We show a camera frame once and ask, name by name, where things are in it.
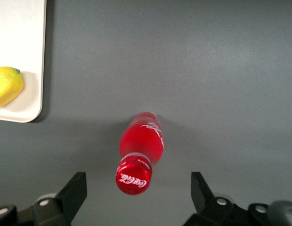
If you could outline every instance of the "plate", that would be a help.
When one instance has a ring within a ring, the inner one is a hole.
[[[21,71],[23,91],[0,120],[30,122],[42,109],[46,0],[0,0],[0,66]]]

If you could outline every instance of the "yellow lemon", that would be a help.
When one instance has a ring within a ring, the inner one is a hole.
[[[13,67],[0,67],[0,107],[5,106],[24,88],[24,79],[20,70]]]

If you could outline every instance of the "red bottle cap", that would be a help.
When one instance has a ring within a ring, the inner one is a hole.
[[[148,187],[152,176],[150,161],[138,154],[126,155],[119,163],[116,173],[116,183],[126,194],[140,194]]]

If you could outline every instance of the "metal bolt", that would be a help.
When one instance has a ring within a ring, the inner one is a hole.
[[[0,209],[0,215],[7,213],[8,212],[8,208],[2,208]]]
[[[225,206],[227,204],[227,201],[222,198],[217,199],[216,202],[221,206]]]
[[[39,203],[40,206],[46,206],[50,202],[49,199],[43,200]]]
[[[267,209],[264,206],[256,206],[255,209],[259,212],[259,213],[266,213]]]

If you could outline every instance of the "coca-cola logo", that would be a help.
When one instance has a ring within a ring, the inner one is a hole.
[[[155,123],[148,122],[147,125],[142,125],[141,127],[146,127],[147,129],[153,129],[156,132],[156,134],[159,136],[159,138],[161,139],[161,143],[164,147],[164,139],[162,137],[162,131]]]
[[[145,180],[141,180],[129,175],[126,175],[124,173],[121,173],[121,179],[119,179],[120,182],[123,182],[125,184],[133,184],[133,185],[137,185],[138,187],[144,187],[147,184],[147,181]]]

